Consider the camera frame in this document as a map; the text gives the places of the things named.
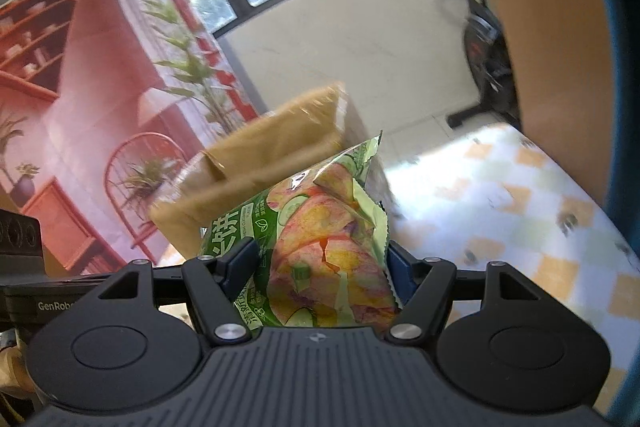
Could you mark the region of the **pink room backdrop poster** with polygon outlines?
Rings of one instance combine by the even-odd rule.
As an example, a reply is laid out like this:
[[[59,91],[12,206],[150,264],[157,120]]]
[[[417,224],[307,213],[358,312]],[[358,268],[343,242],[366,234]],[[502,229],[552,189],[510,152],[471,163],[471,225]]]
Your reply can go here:
[[[256,115],[190,0],[2,4],[1,199],[53,272],[160,259],[154,200]]]

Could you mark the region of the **wooden headboard panel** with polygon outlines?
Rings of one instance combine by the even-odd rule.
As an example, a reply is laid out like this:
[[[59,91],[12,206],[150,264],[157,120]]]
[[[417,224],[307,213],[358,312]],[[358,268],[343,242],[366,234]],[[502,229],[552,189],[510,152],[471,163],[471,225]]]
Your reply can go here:
[[[604,202],[613,133],[613,59],[604,0],[494,0],[525,134]]]

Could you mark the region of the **checkered floral tablecloth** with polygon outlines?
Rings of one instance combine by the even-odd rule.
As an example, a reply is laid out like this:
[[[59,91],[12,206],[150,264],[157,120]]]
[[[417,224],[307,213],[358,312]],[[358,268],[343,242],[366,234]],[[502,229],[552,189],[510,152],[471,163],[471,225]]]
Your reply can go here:
[[[385,174],[397,242],[416,257],[469,270],[508,262],[597,329],[611,351],[596,403],[606,412],[639,343],[639,262],[597,203],[508,124],[413,153]]]

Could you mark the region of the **black exercise bike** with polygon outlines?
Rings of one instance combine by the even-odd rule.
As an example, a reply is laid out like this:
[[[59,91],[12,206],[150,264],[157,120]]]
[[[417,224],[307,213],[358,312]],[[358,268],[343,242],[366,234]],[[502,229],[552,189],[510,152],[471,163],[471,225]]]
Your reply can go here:
[[[465,109],[446,116],[457,129],[472,117],[494,113],[513,127],[521,127],[514,74],[502,23],[487,0],[466,0],[469,16],[463,31],[463,51],[480,98]]]

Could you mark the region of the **green chips snack bag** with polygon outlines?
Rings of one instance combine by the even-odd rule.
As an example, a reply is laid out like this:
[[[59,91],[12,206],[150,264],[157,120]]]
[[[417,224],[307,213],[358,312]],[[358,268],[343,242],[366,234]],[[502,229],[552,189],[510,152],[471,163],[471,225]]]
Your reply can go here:
[[[288,176],[210,222],[201,252],[255,239],[260,262],[235,308],[262,326],[384,329],[401,304],[386,261],[388,218],[366,187],[378,138]]]

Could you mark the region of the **brown cardboard box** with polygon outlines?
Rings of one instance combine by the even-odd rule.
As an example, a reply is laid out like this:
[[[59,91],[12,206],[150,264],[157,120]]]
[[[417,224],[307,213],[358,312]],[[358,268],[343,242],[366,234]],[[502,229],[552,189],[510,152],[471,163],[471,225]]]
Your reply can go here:
[[[373,135],[343,83],[307,91],[197,153],[160,187],[151,221],[183,258],[193,258],[210,222]]]

